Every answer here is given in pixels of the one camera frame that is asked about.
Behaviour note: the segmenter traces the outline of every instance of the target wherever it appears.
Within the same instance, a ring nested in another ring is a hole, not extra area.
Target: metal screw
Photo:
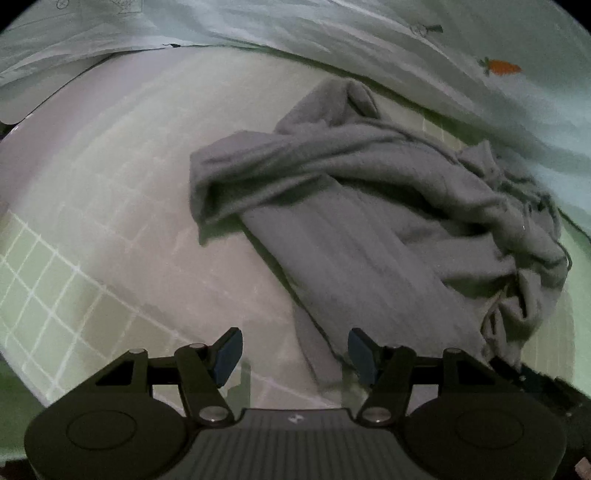
[[[227,408],[219,407],[217,405],[212,405],[199,410],[199,416],[202,418],[202,420],[208,421],[210,423],[217,423],[219,421],[225,420],[228,414],[229,412]]]
[[[370,423],[383,423],[388,421],[392,417],[392,414],[387,408],[370,407],[366,408],[361,416]]]

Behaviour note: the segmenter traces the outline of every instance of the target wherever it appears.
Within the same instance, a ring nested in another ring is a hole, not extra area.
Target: gray cloth
[[[322,384],[356,326],[419,355],[517,364],[566,279],[547,192],[488,142],[456,154],[396,125],[353,80],[324,82],[272,134],[194,153],[190,188],[198,223],[238,214],[282,266]]]

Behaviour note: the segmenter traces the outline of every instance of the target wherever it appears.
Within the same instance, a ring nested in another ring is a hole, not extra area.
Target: orange carrot print
[[[489,60],[485,57],[484,60],[478,60],[478,65],[484,67],[484,73],[488,77],[491,72],[495,75],[511,75],[513,73],[521,72],[521,67],[504,60]]]

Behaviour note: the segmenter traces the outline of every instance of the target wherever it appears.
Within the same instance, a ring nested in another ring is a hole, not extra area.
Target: white surface
[[[516,149],[591,232],[591,35],[551,0],[39,0],[0,35],[0,85],[171,43],[267,46],[368,76]],[[523,73],[487,77],[485,57]]]
[[[83,71],[107,58],[98,55],[33,73],[0,87],[0,122],[15,125]]]

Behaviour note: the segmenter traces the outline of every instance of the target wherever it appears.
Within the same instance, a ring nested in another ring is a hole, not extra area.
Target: circular cover
[[[522,393],[445,394],[409,415],[403,432],[443,480],[550,480],[566,448],[560,422]]]
[[[146,394],[67,395],[29,426],[25,450],[50,480],[134,480],[167,470],[187,440],[184,420]]]

